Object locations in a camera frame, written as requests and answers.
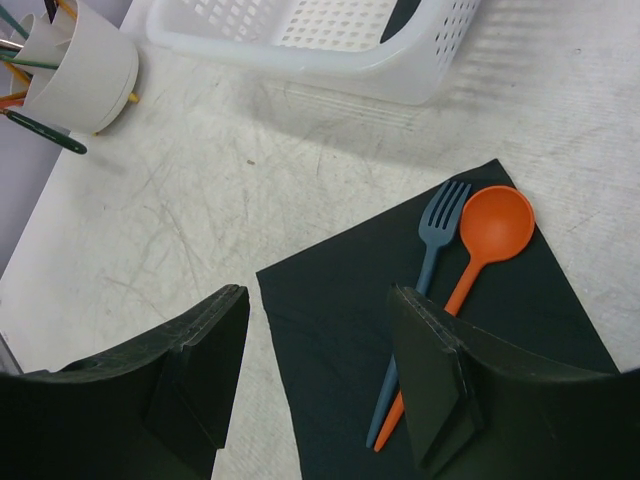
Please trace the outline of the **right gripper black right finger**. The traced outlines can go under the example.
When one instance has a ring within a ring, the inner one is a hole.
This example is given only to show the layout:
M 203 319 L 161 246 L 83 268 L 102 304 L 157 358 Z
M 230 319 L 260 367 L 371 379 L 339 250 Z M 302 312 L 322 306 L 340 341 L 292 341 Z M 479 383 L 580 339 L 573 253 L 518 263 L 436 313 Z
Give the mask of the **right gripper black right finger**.
M 427 479 L 635 479 L 639 374 L 581 369 L 388 294 L 410 444 Z

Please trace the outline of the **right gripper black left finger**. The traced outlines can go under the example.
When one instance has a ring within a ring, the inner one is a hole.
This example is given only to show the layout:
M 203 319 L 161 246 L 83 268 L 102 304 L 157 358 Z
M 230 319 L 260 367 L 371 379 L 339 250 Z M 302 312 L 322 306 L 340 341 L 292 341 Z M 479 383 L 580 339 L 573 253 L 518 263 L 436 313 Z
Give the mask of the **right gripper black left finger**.
M 225 445 L 249 320 L 227 285 L 63 369 L 1 378 L 5 479 L 207 479 Z

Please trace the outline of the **orange plastic spoon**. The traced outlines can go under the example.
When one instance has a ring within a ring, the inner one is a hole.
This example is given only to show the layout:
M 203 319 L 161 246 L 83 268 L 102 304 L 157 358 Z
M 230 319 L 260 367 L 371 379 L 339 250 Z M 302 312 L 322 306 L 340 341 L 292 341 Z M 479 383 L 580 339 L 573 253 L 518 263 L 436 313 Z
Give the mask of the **orange plastic spoon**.
M 494 185 L 470 193 L 456 232 L 470 260 L 445 311 L 456 315 L 481 270 L 488 264 L 506 261 L 521 253 L 529 244 L 534 228 L 534 210 L 529 200 L 515 188 Z

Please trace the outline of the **blue plastic fork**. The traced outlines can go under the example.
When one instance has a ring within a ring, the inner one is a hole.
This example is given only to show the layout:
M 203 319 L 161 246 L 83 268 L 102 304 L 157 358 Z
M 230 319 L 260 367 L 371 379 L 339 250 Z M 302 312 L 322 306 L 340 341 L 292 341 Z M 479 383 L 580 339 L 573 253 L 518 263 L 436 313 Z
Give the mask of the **blue plastic fork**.
M 426 206 L 418 227 L 426 251 L 415 290 L 425 295 L 430 287 L 439 252 L 449 245 L 458 228 L 471 185 L 448 180 Z M 398 371 L 392 355 L 378 396 L 366 439 L 366 447 L 379 452 L 397 426 L 403 411 L 400 400 L 393 399 L 398 387 Z

